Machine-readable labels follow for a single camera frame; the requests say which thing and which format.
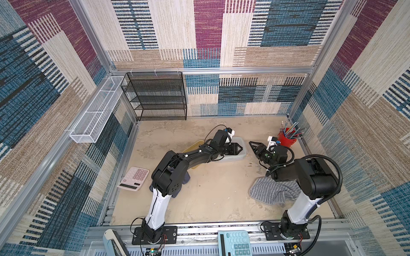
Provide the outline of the translucent white lunch box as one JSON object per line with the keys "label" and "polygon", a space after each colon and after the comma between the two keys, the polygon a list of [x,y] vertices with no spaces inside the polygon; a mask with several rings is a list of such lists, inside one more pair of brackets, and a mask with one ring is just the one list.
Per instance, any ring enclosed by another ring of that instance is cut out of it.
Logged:
{"label": "translucent white lunch box", "polygon": [[241,161],[246,157],[247,148],[244,140],[241,137],[233,137],[232,142],[238,143],[242,147],[242,150],[238,155],[226,155],[220,162]]}

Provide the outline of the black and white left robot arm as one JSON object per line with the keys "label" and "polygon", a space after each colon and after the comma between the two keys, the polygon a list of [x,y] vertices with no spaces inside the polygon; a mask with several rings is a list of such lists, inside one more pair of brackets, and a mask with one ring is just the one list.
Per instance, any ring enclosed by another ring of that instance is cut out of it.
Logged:
{"label": "black and white left robot arm", "polygon": [[212,139],[186,153],[168,151],[153,171],[153,197],[147,216],[142,221],[141,239],[156,243],[164,238],[165,213],[172,197],[176,197],[189,179],[188,169],[200,164],[216,162],[227,156],[236,156],[243,147],[232,141],[235,131],[218,130]]}

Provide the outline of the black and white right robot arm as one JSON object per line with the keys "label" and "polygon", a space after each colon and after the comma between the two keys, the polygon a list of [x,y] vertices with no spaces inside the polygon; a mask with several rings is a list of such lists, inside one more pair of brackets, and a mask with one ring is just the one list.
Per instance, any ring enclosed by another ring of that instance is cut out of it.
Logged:
{"label": "black and white right robot arm", "polygon": [[267,177],[276,182],[294,181],[301,189],[294,205],[284,212],[280,224],[271,232],[279,233],[284,240],[298,237],[306,231],[315,210],[340,192],[341,168],[325,155],[312,154],[296,159],[292,149],[283,145],[266,146],[254,141],[249,145],[256,158],[267,165]]}

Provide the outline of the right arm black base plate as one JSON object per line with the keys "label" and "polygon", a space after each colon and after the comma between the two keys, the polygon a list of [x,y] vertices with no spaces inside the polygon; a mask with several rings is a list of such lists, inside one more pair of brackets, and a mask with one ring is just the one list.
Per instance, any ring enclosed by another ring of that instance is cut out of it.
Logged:
{"label": "right arm black base plate", "polygon": [[296,228],[289,228],[285,233],[282,233],[281,223],[264,221],[260,224],[260,229],[265,234],[267,241],[300,240],[301,238],[307,240],[311,238],[307,224],[297,225]]}

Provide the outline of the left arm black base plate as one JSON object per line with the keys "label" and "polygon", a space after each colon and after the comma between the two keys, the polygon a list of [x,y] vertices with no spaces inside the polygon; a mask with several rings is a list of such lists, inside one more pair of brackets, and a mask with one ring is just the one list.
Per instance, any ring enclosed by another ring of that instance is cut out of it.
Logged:
{"label": "left arm black base plate", "polygon": [[158,230],[148,226],[136,227],[133,231],[132,245],[176,244],[177,226],[161,226]]}

